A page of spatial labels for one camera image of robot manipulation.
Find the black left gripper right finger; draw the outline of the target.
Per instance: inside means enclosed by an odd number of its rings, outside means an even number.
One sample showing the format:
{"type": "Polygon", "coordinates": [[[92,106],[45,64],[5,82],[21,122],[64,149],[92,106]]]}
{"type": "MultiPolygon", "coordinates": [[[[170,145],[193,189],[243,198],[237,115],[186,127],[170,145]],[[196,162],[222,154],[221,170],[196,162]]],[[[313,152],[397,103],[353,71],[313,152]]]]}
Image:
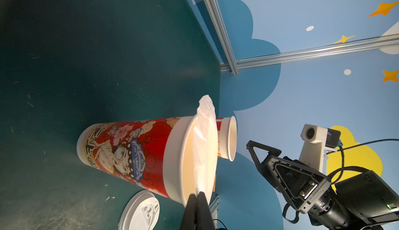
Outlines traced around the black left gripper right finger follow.
{"type": "Polygon", "coordinates": [[[207,203],[206,196],[203,192],[197,195],[197,229],[198,230],[215,230],[214,221],[207,203]]]}

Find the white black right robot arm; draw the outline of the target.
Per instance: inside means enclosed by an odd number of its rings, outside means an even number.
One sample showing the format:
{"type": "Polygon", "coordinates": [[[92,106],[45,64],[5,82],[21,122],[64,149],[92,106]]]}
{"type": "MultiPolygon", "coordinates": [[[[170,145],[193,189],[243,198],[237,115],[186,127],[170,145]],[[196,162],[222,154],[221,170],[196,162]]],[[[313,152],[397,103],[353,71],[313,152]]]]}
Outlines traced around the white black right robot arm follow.
{"type": "Polygon", "coordinates": [[[398,194],[373,170],[342,166],[329,175],[300,160],[280,157],[279,149],[249,141],[246,145],[258,172],[313,226],[328,230],[381,230],[399,220],[398,194]]]}

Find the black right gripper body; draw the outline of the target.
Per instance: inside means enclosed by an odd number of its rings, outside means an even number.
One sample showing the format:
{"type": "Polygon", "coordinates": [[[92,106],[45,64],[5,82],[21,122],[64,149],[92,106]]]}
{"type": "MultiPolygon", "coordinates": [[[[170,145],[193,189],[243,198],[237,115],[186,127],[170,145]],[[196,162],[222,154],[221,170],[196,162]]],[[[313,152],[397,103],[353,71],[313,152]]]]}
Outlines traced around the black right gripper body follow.
{"type": "Polygon", "coordinates": [[[283,195],[286,202],[300,213],[308,213],[328,190],[331,179],[297,161],[268,156],[267,181],[283,195]]]}

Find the translucent paper sheet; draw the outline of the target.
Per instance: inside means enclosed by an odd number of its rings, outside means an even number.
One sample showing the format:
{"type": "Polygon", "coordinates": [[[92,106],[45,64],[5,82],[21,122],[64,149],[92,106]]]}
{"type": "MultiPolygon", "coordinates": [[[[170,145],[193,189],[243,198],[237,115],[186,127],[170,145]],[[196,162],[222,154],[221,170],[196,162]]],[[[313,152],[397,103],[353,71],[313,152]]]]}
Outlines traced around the translucent paper sheet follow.
{"type": "Polygon", "coordinates": [[[199,101],[193,132],[196,192],[203,192],[207,200],[210,200],[218,159],[218,131],[215,107],[208,95],[203,96],[199,101]]]}

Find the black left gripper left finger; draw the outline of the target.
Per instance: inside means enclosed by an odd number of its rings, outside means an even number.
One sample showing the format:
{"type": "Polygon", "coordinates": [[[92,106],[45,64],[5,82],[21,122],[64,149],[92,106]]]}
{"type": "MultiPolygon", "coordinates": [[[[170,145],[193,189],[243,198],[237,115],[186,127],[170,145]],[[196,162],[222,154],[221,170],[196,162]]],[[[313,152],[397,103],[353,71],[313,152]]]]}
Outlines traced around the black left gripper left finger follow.
{"type": "Polygon", "coordinates": [[[179,230],[195,230],[197,218],[197,196],[191,194],[187,201],[179,230]]]}

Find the red paper cup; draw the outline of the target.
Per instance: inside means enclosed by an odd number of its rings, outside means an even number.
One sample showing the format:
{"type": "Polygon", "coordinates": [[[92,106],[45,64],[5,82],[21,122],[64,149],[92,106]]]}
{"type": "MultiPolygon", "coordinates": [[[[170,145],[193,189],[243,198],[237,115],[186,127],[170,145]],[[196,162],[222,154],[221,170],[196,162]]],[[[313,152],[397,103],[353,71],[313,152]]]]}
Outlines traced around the red paper cup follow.
{"type": "Polygon", "coordinates": [[[187,204],[196,193],[193,143],[198,116],[94,124],[80,135],[84,164],[187,204]]]}
{"type": "Polygon", "coordinates": [[[234,161],[238,128],[234,116],[216,119],[218,130],[218,157],[234,161]]]}

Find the white lid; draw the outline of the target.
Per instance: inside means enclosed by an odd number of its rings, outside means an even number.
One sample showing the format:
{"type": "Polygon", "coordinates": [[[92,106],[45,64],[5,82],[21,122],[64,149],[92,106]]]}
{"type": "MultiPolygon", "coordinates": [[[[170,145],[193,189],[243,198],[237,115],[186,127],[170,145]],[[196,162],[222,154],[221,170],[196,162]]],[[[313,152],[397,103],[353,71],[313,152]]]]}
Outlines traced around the white lid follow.
{"type": "Polygon", "coordinates": [[[118,230],[153,230],[159,220],[160,204],[148,190],[138,192],[126,205],[118,230]]]}

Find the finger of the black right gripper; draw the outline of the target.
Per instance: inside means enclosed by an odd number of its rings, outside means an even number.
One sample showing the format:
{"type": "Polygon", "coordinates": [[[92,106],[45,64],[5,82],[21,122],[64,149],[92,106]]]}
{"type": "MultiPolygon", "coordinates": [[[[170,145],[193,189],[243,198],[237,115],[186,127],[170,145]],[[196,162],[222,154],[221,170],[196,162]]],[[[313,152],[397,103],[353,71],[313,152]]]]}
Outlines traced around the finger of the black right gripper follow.
{"type": "Polygon", "coordinates": [[[252,140],[246,144],[246,148],[250,153],[250,157],[252,158],[257,171],[262,175],[262,177],[266,180],[273,180],[272,173],[268,168],[268,158],[270,156],[279,157],[282,151],[252,140]]]}

